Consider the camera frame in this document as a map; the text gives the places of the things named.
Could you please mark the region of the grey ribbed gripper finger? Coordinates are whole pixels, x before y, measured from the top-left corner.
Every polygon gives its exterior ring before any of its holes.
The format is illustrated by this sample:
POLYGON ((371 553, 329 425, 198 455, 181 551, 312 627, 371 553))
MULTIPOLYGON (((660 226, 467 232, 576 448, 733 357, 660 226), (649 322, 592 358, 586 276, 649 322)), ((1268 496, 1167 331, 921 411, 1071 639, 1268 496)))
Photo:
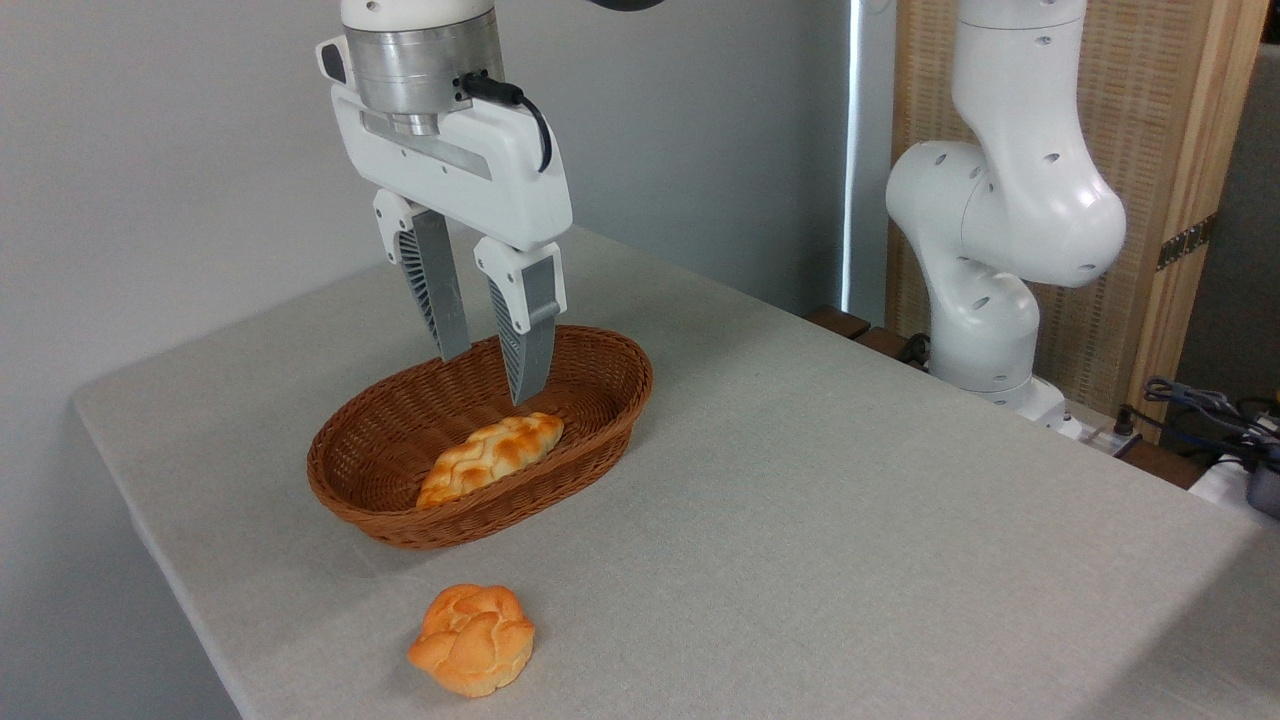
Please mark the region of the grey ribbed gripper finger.
POLYGON ((445 218, 389 190, 372 206, 387 259, 403 272, 440 357, 460 356, 471 341, 445 218))
POLYGON ((556 318, 567 309, 558 243, 518 251, 484 237, 474 256, 486 275, 513 405, 543 392, 554 354, 556 318))

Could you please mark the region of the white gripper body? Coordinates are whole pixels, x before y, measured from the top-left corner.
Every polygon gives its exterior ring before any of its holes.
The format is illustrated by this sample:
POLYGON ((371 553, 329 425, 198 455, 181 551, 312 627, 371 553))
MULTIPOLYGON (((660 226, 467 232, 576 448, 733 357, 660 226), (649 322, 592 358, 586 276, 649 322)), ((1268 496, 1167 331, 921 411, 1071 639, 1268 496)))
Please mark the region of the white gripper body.
POLYGON ((340 35, 317 46, 340 137, 375 186, 527 251, 572 224, 554 136, 500 83, 494 35, 340 35), (502 88, 475 99, 465 79, 502 88))

